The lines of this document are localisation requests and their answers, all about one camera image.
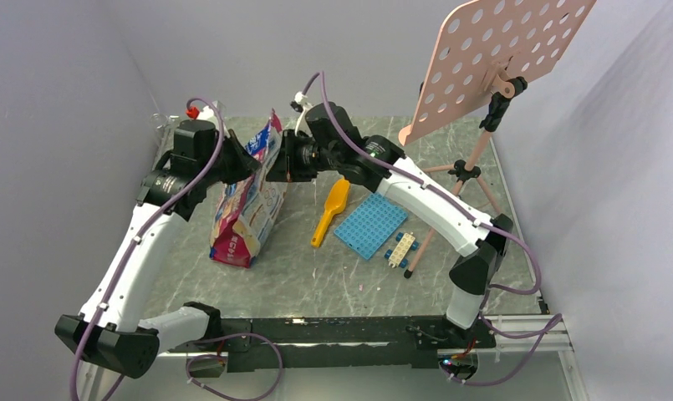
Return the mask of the pet food bag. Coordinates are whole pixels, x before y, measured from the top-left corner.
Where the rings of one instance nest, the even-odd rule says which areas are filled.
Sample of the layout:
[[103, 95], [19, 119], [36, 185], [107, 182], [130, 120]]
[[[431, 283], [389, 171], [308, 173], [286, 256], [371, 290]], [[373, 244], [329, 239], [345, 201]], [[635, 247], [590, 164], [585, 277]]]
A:
[[212, 261], [249, 268], [267, 242], [287, 191], [285, 183], [266, 181], [278, 157], [282, 130], [280, 118], [272, 112], [262, 130], [245, 145], [261, 169], [222, 191], [212, 228]]

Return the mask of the yellow plastic scoop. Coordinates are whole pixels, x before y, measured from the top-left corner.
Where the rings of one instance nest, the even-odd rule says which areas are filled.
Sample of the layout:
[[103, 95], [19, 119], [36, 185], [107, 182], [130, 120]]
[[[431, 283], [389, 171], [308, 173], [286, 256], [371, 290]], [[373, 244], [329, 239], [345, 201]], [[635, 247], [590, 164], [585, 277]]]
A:
[[334, 217], [344, 211], [349, 199], [350, 183], [340, 178], [333, 185], [324, 202], [324, 210], [316, 225], [310, 245], [314, 248], [321, 246], [324, 236]]

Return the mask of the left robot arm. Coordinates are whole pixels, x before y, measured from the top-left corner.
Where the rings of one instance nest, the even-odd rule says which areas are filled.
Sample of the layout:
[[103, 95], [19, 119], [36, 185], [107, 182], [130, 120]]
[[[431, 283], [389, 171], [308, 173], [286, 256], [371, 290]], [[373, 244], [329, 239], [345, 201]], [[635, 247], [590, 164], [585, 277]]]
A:
[[260, 164], [216, 117], [185, 119], [173, 147], [142, 181], [129, 229], [90, 299], [76, 315], [62, 315], [54, 333], [81, 360], [129, 378], [143, 376], [156, 356], [184, 343], [202, 351], [222, 339], [219, 309], [187, 302], [144, 319], [142, 312], [162, 262], [179, 231], [211, 186], [235, 184]]

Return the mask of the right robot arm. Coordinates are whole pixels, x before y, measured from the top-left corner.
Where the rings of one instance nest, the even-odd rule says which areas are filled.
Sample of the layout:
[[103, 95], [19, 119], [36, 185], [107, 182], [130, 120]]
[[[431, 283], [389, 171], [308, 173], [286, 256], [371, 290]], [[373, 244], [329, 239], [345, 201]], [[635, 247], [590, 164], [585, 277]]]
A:
[[309, 182], [333, 170], [350, 184], [396, 202], [442, 235], [460, 256], [449, 271], [453, 292], [442, 332], [453, 347], [465, 346], [475, 336], [474, 322], [506, 254], [511, 220], [467, 205], [384, 136], [361, 136], [346, 110], [333, 102], [314, 106], [304, 120], [306, 132], [283, 131], [266, 179]]

